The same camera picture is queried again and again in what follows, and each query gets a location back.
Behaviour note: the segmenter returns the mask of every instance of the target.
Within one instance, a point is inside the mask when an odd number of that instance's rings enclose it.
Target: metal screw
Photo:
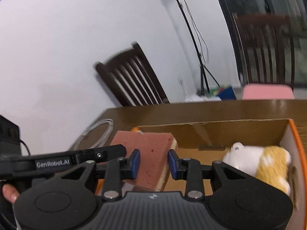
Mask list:
[[[103,196],[108,199],[115,199],[119,196],[119,193],[115,190],[109,190],[103,193]]]
[[[193,199],[197,199],[203,196],[203,193],[198,190],[192,190],[188,192],[188,196]]]

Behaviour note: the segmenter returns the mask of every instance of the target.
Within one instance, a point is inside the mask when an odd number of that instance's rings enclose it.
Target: white wall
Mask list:
[[[0,114],[21,128],[33,153],[67,150],[117,104],[95,61],[137,41],[169,100],[181,101],[191,71],[160,0],[1,0]]]
[[[214,75],[221,85],[240,86],[234,50],[218,0],[186,0],[190,8],[191,14],[196,25],[202,34],[209,49],[209,64],[207,68]],[[180,0],[184,11],[188,16],[188,12],[184,0]],[[179,36],[181,44],[185,50],[188,63],[192,69],[193,78],[198,88],[200,88],[200,68],[196,51],[185,24],[183,16],[177,5],[176,0],[162,0],[163,5],[167,9],[176,32]],[[210,86],[215,87],[215,82],[207,74]]]

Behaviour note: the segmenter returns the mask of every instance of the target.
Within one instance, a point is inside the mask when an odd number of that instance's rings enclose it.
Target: plush toy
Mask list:
[[[278,146],[244,146],[235,143],[223,162],[290,195],[287,182],[291,155]]]

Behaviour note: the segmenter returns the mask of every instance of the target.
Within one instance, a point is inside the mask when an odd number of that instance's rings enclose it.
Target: chair back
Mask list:
[[[138,43],[95,68],[122,106],[168,103],[167,96]]]
[[[289,84],[286,82],[287,69],[291,72],[289,85],[293,90],[295,59],[289,16],[270,13],[243,16],[234,14],[234,19],[246,62],[248,83]],[[252,77],[254,69],[257,72],[256,79]]]

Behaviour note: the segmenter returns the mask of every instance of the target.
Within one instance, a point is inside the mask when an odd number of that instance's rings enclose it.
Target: human hand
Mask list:
[[[19,196],[18,190],[10,184],[5,184],[2,187],[2,194],[4,198],[7,199],[12,204],[15,203],[15,201],[17,200]]]

